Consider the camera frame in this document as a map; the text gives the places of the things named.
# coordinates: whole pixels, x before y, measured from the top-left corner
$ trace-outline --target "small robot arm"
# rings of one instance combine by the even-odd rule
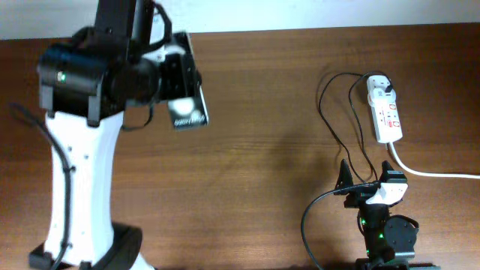
[[[353,177],[347,162],[342,160],[335,190],[351,187],[354,187]],[[343,202],[346,209],[358,209],[357,224],[364,236],[368,258],[357,259],[356,270],[440,269],[431,264],[409,264],[415,257],[414,246],[419,223],[403,215],[390,215],[390,208],[401,203],[407,188],[404,173],[393,169],[388,161],[383,161],[379,181],[334,193],[346,195]]]
[[[152,23],[163,21],[163,37]],[[113,155],[120,130],[146,126],[167,103],[177,130],[207,125],[202,80],[189,35],[152,0],[100,0],[95,24],[41,56],[40,107],[52,144],[52,220],[29,255],[34,269],[151,270],[142,231],[110,219]],[[128,107],[149,107],[148,121],[125,127]]]

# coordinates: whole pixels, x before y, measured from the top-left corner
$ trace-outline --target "wooden desk surface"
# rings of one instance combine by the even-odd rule
[[[50,150],[5,104],[17,101],[41,114],[35,65],[52,42],[0,42],[1,269],[26,269],[28,252],[46,239],[50,223]],[[346,157],[316,110],[319,81],[337,72],[380,69],[393,79],[405,164],[480,173],[479,24],[194,34],[193,45],[210,126],[174,132],[160,105],[146,129],[121,133],[115,153],[112,218],[143,228],[142,253],[154,266],[311,264],[300,218],[314,197],[335,186]],[[368,176],[347,100],[353,80],[331,85],[324,110]],[[365,95],[359,86],[354,103],[367,153],[381,170],[392,159],[375,139]],[[145,117],[134,110],[126,121]],[[407,176],[405,200],[392,212],[420,223],[415,261],[477,269],[480,181]],[[323,264],[366,256],[356,211],[344,209],[341,197],[316,205],[306,230]]]

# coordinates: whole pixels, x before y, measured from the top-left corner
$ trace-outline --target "power strip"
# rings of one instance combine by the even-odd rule
[[[368,103],[372,107],[376,140],[379,143],[393,143],[402,138],[398,116],[397,95],[386,76],[368,77]]]

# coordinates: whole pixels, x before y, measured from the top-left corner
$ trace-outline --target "white power strip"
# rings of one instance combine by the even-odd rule
[[[397,95],[386,76],[370,76],[367,80],[368,103],[372,107],[376,140],[379,143],[393,143],[402,138],[398,116]]]
[[[395,103],[397,95],[395,94],[395,90],[390,85],[390,81],[386,76],[375,75],[368,77],[368,103],[372,107],[376,140],[379,143],[388,143],[391,154],[394,156],[398,165],[400,165],[400,167],[407,172],[417,176],[480,179],[480,175],[418,172],[414,169],[410,169],[402,163],[393,145],[393,142],[401,139],[403,134],[400,126],[397,104]]]

